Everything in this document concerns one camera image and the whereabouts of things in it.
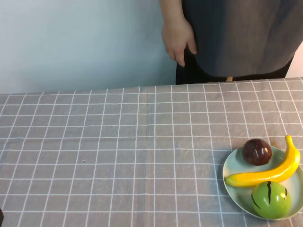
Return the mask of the person's right hand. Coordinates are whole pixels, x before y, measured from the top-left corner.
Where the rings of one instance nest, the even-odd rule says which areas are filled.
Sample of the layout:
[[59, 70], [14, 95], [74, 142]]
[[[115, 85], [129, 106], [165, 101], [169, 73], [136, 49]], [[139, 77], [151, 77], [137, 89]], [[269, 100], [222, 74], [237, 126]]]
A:
[[184, 51], [186, 48], [193, 54], [197, 54], [192, 26], [183, 16], [164, 20], [161, 35], [166, 52], [180, 66], [185, 66]]

